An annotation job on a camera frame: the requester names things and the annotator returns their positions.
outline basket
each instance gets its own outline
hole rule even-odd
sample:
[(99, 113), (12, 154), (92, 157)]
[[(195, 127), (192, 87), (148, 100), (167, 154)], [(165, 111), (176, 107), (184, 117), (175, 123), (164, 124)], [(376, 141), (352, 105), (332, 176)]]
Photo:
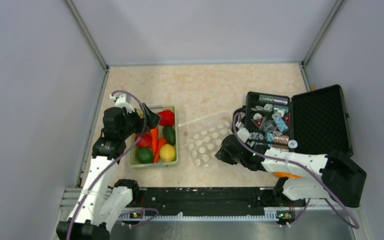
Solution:
[[(164, 110), (170, 110), (174, 113), (174, 131), (176, 132), (176, 144), (174, 145), (174, 149), (176, 150), (176, 158), (173, 161), (169, 162), (162, 162), (159, 161), (157, 163), (147, 163), (143, 164), (141, 163), (138, 158), (136, 157), (136, 152), (139, 149), (138, 146), (135, 146), (131, 152), (130, 152), (130, 157), (128, 161), (128, 165), (131, 168), (145, 168), (145, 167), (162, 167), (162, 166), (175, 166), (178, 161), (179, 161), (179, 134), (178, 134), (178, 120), (177, 120), (177, 114), (176, 114), (176, 109), (175, 106), (173, 105), (159, 105), (159, 106), (150, 106), (149, 109), (153, 111), (154, 113), (160, 113)], [(137, 110), (137, 113), (139, 115), (143, 114), (141, 109)], [(163, 137), (163, 127), (161, 125), (158, 125), (158, 138)], [(135, 142), (136, 134), (133, 134), (131, 136), (131, 144)]]

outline white wall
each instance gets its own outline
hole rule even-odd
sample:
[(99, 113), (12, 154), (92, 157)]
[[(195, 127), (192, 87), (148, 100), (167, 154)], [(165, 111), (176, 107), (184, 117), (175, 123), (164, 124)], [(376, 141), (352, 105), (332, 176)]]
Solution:
[(102, 79), (63, 0), (0, 0), (0, 240), (51, 238)]
[(74, 0), (110, 65), (302, 61), (335, 0)]
[(367, 171), (362, 207), (374, 239), (384, 239), (384, 1), (348, 1), (311, 61), (309, 75), (318, 88), (342, 85), (353, 159)]

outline case lid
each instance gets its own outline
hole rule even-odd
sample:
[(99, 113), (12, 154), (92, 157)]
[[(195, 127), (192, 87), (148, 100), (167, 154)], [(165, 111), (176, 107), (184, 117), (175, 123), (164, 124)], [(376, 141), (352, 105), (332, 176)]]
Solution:
[(340, 85), (295, 95), (291, 108), (296, 153), (315, 155), (338, 150), (353, 155)]

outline plastic bag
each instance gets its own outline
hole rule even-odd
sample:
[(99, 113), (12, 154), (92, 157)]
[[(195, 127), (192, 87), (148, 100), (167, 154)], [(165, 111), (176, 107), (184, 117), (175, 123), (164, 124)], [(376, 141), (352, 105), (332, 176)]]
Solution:
[(223, 139), (232, 134), (232, 120), (228, 112), (223, 111), (179, 124), (182, 139), (182, 151), (197, 165), (208, 167), (222, 145)]

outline table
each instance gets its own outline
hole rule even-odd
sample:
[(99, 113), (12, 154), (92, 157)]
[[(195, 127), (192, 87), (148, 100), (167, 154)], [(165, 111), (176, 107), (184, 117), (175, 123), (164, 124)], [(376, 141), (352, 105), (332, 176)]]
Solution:
[[(92, 143), (101, 133), (104, 110), (114, 106), (109, 98), (114, 90), (129, 91), (148, 106), (175, 105), (178, 122), (185, 123), (221, 111), (233, 113), (245, 104), (249, 91), (291, 97), (306, 92), (306, 87), (297, 63), (111, 67)], [(127, 155), (120, 161), (110, 184), (118, 179), (137, 180), (140, 187), (272, 187), (276, 184), (277, 178), (272, 173), (250, 171), (240, 164), (212, 161), (208, 167), (197, 166), (182, 148), (179, 146), (180, 158), (174, 167), (131, 168)]]

